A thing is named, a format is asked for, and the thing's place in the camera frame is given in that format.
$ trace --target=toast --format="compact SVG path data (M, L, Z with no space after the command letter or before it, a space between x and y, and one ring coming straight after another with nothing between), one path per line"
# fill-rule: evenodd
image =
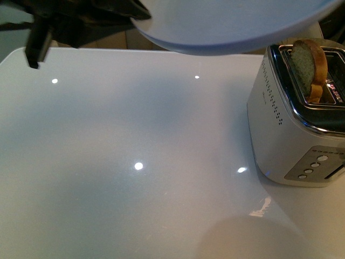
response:
M327 60L323 49L310 39L297 40L291 59L301 79L301 91L308 103L319 103L327 78Z

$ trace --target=toaster control panel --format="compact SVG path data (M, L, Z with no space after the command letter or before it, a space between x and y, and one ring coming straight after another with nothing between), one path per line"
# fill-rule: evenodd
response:
M331 182L345 172L345 148L314 146L285 175L286 180Z

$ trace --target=white table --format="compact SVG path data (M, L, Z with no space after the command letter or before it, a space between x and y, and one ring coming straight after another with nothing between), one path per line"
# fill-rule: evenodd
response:
M345 258L345 178L289 187L256 168L261 60L51 49L33 70L12 53L0 258Z

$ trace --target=toaster vent holes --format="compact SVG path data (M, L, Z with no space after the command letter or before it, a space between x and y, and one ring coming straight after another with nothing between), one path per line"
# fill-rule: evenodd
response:
M266 87L267 87L268 96L269 96L270 102L272 104L274 115L275 115L275 118L278 121L278 124L281 125L282 124L282 118L280 117L280 112L278 112L278 108L277 108L277 106L275 104L274 95L272 94L272 89L271 89L271 86L270 86L270 81L268 79L265 62L262 62L262 68L263 68L263 72L264 72L264 78L265 78L265 83L266 83Z

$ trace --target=toaster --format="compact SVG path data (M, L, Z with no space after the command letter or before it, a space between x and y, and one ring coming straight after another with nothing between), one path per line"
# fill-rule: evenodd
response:
M322 46L328 75L319 103L308 103L292 45L266 49L247 113L260 171L285 185L325 187L345 172L345 50Z

